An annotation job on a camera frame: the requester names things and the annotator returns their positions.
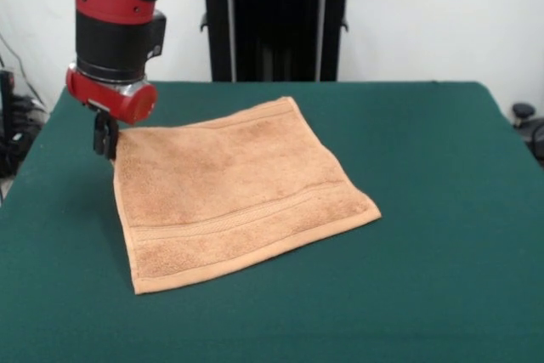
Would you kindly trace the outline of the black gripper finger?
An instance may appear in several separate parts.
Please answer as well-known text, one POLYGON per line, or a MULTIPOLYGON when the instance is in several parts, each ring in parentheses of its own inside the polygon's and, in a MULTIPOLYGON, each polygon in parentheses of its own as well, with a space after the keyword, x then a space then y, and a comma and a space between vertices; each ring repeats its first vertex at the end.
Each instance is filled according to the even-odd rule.
POLYGON ((116 158, 116 146, 119 135, 117 120, 110 116, 105 119, 104 155, 107 159, 116 158))
POLYGON ((98 111, 94 118, 93 150, 96 154, 105 152, 106 119, 107 116, 103 111, 98 111))

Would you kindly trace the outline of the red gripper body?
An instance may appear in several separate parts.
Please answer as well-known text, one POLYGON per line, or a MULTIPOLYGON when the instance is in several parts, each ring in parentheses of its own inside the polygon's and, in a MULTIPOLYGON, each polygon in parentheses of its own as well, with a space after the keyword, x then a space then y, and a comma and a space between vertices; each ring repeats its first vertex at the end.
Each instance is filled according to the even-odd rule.
POLYGON ((146 80, 126 85, 95 81, 83 75, 74 62, 68 66, 65 83, 80 103, 130 125, 147 119, 158 97, 156 87, 146 80))

